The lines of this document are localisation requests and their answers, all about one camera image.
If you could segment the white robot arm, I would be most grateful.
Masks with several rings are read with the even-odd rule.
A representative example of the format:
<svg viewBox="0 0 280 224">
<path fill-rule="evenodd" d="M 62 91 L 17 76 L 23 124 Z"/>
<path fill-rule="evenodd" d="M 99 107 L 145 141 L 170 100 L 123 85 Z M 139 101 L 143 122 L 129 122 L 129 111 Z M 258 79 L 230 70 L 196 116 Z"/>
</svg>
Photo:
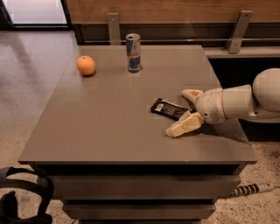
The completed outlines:
<svg viewBox="0 0 280 224">
<path fill-rule="evenodd" d="M 260 72 L 252 85 L 215 88 L 205 92 L 185 89 L 182 95 L 192 103 L 195 112 L 185 112 L 166 130 L 168 137 L 180 137 L 203 123 L 224 123 L 242 119 L 255 123 L 280 123 L 280 69 Z"/>
</svg>

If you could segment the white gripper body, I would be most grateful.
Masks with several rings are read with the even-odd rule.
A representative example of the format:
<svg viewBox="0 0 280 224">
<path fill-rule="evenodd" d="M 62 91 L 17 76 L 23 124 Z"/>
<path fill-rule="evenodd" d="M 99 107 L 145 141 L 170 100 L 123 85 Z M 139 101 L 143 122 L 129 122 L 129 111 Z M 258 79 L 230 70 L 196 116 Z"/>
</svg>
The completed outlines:
<svg viewBox="0 0 280 224">
<path fill-rule="evenodd" d="M 195 108 L 206 123 L 216 124 L 226 121 L 222 108 L 222 91 L 222 88 L 211 89 L 197 97 Z"/>
</svg>

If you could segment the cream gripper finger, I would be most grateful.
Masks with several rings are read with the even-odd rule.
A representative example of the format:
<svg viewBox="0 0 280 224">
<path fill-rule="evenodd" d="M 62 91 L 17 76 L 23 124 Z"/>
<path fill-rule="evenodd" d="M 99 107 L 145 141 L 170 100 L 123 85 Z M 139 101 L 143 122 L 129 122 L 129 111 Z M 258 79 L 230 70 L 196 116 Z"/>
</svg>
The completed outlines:
<svg viewBox="0 0 280 224">
<path fill-rule="evenodd" d="M 204 123 L 203 116 L 198 113 L 185 112 L 178 121 L 165 132 L 168 137 L 180 137 L 186 133 L 197 130 Z"/>
<path fill-rule="evenodd" d="M 182 95 L 189 102 L 191 102 L 192 105 L 196 109 L 200 109 L 201 108 L 200 98 L 203 95 L 203 91 L 202 90 L 198 90 L 198 89 L 185 89 L 185 90 L 182 91 Z"/>
</svg>

